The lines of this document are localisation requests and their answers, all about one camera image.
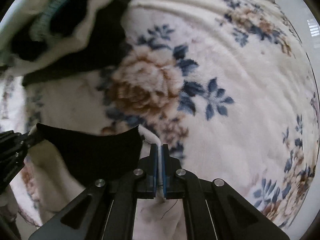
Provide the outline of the beige garment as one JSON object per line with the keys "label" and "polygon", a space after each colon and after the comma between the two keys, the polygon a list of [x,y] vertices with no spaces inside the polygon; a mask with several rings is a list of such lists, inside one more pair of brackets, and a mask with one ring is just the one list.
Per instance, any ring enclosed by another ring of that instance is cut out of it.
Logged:
{"label": "beige garment", "polygon": [[[116,135],[93,135],[36,124],[28,156],[30,192],[47,222],[97,179],[117,180],[134,170],[161,140],[143,126]],[[161,190],[137,204],[134,239],[186,239],[182,202]]]}

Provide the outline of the black and white clothes pile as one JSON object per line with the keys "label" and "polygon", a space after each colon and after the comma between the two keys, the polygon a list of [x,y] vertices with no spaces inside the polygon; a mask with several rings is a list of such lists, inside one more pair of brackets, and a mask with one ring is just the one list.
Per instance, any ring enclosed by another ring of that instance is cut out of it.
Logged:
{"label": "black and white clothes pile", "polygon": [[14,0],[1,20],[1,74],[23,85],[117,66],[131,0]]}

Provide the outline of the floral fleece bed blanket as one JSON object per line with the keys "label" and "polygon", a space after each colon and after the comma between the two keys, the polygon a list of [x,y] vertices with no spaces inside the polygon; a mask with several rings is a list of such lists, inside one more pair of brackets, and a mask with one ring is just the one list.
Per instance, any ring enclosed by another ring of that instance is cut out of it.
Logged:
{"label": "floral fleece bed blanket", "polygon": [[1,130],[94,135],[138,125],[198,177],[220,177],[281,229],[315,176],[312,68],[274,0],[131,0],[117,66],[23,85],[1,74]]}

